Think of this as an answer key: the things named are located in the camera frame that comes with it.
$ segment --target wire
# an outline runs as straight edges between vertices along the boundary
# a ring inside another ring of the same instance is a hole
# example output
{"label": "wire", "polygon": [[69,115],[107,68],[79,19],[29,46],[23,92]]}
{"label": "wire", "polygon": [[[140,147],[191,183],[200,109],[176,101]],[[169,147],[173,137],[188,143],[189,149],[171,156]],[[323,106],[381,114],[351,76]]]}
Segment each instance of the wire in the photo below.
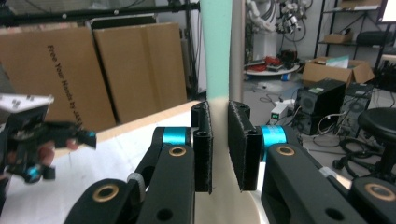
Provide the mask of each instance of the wire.
{"label": "wire", "polygon": [[294,94],[295,94],[298,90],[299,90],[299,89],[296,89],[296,90],[291,94],[291,97],[290,97],[291,100],[294,99],[294,101],[293,101],[293,107],[295,107],[295,104],[296,104],[296,101],[297,101],[297,97],[294,98]]}
{"label": "wire", "polygon": [[263,103],[272,103],[274,106],[276,106],[275,102],[272,100],[270,95],[277,96],[278,98],[280,98],[280,96],[281,96],[281,94],[267,93],[267,94],[265,94],[266,97],[264,97],[264,96],[260,97],[260,101],[263,102]]}
{"label": "wire", "polygon": [[294,112],[294,115],[293,115],[293,117],[291,118],[291,120],[290,120],[287,124],[285,124],[286,126],[289,126],[290,124],[293,123],[293,120],[294,120],[294,118],[296,117],[297,112],[298,112],[300,109],[301,109],[301,106],[299,106],[299,107],[297,108],[297,110],[296,110],[296,112]]}
{"label": "wire", "polygon": [[323,120],[325,120],[325,119],[330,119],[331,117],[340,117],[340,116],[343,116],[343,115],[345,115],[345,114],[346,114],[346,112],[345,112],[345,113],[342,113],[342,114],[330,114],[330,115],[327,115],[327,116],[323,117],[323,119],[321,119],[320,122],[318,123],[318,132],[319,132],[319,134],[325,134],[325,133],[329,132],[330,129],[331,129],[331,127],[334,126],[334,124],[330,125],[330,126],[327,128],[327,130],[323,132],[323,131],[320,129],[320,124],[321,124],[321,122],[322,122]]}
{"label": "wire", "polygon": [[376,91],[373,91],[373,98],[375,99],[374,101],[373,101],[373,104],[375,105],[375,107],[379,107],[379,95],[380,95],[380,91],[379,90],[376,90]]}
{"label": "wire", "polygon": [[289,117],[288,115],[283,116],[282,118],[280,118],[279,120],[277,120],[273,125],[277,125],[277,123],[280,122],[282,119],[286,119],[286,118],[288,118],[288,117]]}
{"label": "wire", "polygon": [[283,48],[283,41],[285,40],[285,34],[282,34],[282,41],[280,42],[280,48],[279,48],[279,53],[282,52]]}
{"label": "wire", "polygon": [[300,37],[299,39],[295,39],[295,35],[296,35],[297,32],[294,32],[294,33],[293,33],[293,39],[288,38],[287,36],[285,36],[285,38],[286,38],[287,40],[289,40],[289,42],[294,42],[294,44],[295,44],[295,42],[300,42],[300,41],[302,41],[302,40],[305,38],[305,36],[306,36],[306,26],[305,26],[304,20],[301,20],[301,23],[303,24],[303,28],[304,28],[303,36]]}
{"label": "wire", "polygon": [[274,18],[276,17],[276,8],[277,8],[277,4],[275,4],[275,8],[274,8],[274,10],[273,10],[273,14],[272,14],[272,17],[271,17],[270,22],[273,22],[273,21],[274,21]]}
{"label": "wire", "polygon": [[314,0],[311,0],[310,4],[306,7],[306,10],[312,7],[312,4],[314,3]]}
{"label": "wire", "polygon": [[35,9],[45,12],[45,13],[50,13],[49,11],[47,11],[46,9],[39,7],[38,5],[36,5],[35,3],[31,2],[30,0],[24,0],[27,4],[29,4],[30,6],[34,7]]}
{"label": "wire", "polygon": [[[354,144],[358,144],[361,147],[361,150],[359,151],[353,151],[351,149],[349,149],[347,147],[347,144],[350,143],[354,143]],[[364,168],[366,168],[367,170],[369,170],[369,172],[372,174],[373,172],[375,172],[375,166],[373,164],[367,163],[367,162],[363,162],[363,161],[358,161],[357,159],[366,159],[372,156],[378,156],[381,157],[382,154],[377,152],[377,150],[375,150],[375,148],[373,148],[372,146],[359,141],[358,139],[355,138],[346,138],[342,141],[340,141],[340,147],[341,149],[343,149],[346,153],[346,156],[341,158],[341,160],[336,160],[333,162],[333,167],[336,169],[342,169],[343,167],[346,168],[347,172],[353,177],[353,178],[357,178],[359,177],[349,166],[349,161],[353,161],[356,164],[358,164],[359,166],[362,166]]]}
{"label": "wire", "polygon": [[123,7],[123,8],[129,8],[129,7],[133,7],[133,6],[137,6],[140,5],[142,3],[144,3],[146,0],[134,0],[130,5]]}
{"label": "wire", "polygon": [[392,101],[393,101],[393,103],[390,107],[393,107],[395,105],[395,97],[391,91],[389,93],[390,93],[390,98],[392,98]]}
{"label": "wire", "polygon": [[276,10],[275,0],[271,0],[270,4],[271,5],[268,8],[268,10],[262,15],[262,19],[264,19],[265,21],[267,21],[274,14],[274,11]]}

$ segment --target shelf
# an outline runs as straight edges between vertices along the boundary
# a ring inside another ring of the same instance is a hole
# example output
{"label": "shelf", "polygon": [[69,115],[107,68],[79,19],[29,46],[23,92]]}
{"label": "shelf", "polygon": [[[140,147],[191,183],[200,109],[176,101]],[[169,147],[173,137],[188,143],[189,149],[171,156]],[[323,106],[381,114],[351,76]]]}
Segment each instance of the shelf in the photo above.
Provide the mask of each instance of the shelf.
{"label": "shelf", "polygon": [[396,55],[383,54],[381,59],[384,61],[390,61],[392,63],[396,63]]}
{"label": "shelf", "polygon": [[367,47],[367,48],[374,48],[374,49],[380,49],[380,45],[362,45],[358,44],[355,41],[352,42],[345,42],[345,43],[326,43],[324,41],[319,41],[318,44],[327,44],[327,45],[343,45],[343,46],[351,46],[351,47]]}
{"label": "shelf", "polygon": [[349,8],[342,8],[342,9],[333,9],[329,11],[323,11],[322,13],[355,13],[355,12],[370,12],[370,11],[378,11],[378,8],[373,8],[373,9],[361,9],[361,10],[354,10],[354,9],[349,9]]}

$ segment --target white surface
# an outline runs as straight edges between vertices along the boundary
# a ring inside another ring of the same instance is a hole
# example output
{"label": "white surface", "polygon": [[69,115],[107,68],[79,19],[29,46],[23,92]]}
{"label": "white surface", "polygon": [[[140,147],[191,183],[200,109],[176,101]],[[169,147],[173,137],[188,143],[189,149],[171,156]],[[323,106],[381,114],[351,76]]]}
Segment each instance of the white surface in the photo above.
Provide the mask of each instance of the white surface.
{"label": "white surface", "polygon": [[382,60],[390,61],[392,63],[395,63],[396,62],[396,55],[383,54],[382,55]]}
{"label": "white surface", "polygon": [[300,65],[294,65],[291,69],[280,69],[278,72],[268,72],[268,71],[263,71],[263,72],[254,72],[250,70],[246,70],[245,74],[251,75],[251,76],[276,76],[276,75],[282,75],[282,74],[287,74],[296,71]]}
{"label": "white surface", "polygon": [[388,1],[382,21],[387,21],[387,22],[396,21],[396,15],[394,13],[395,8],[396,8],[396,1]]}
{"label": "white surface", "polygon": [[[258,4],[259,11],[262,13],[262,15],[269,9],[269,7],[270,7],[269,1]],[[279,11],[279,6],[276,4],[276,13],[278,11]],[[276,18],[274,18],[272,22],[267,21],[266,23],[268,23],[267,24],[268,27],[275,28]],[[277,45],[276,45],[277,37],[278,34],[276,32],[270,32],[267,30],[260,30],[259,32],[254,32],[253,60],[265,58],[266,56],[275,57],[277,54]]]}
{"label": "white surface", "polygon": [[[104,178],[126,181],[149,148],[156,126],[190,126],[190,122],[190,112],[183,113],[106,140],[99,143],[96,150],[82,148],[55,159],[55,181],[25,185],[21,178],[12,177],[0,223],[63,223],[88,186]],[[262,164],[258,185],[260,191],[263,168]],[[260,191],[251,195],[262,209]]]}
{"label": "white surface", "polygon": [[0,94],[0,109],[10,113],[19,113],[42,105],[49,105],[52,102],[52,96]]}
{"label": "white surface", "polygon": [[294,99],[289,99],[289,100],[284,100],[283,102],[275,101],[274,104],[276,104],[276,105],[278,105],[278,104],[285,104],[285,105],[288,105],[288,107],[289,107],[290,109],[293,109],[293,108],[294,108],[294,102],[295,102]]}

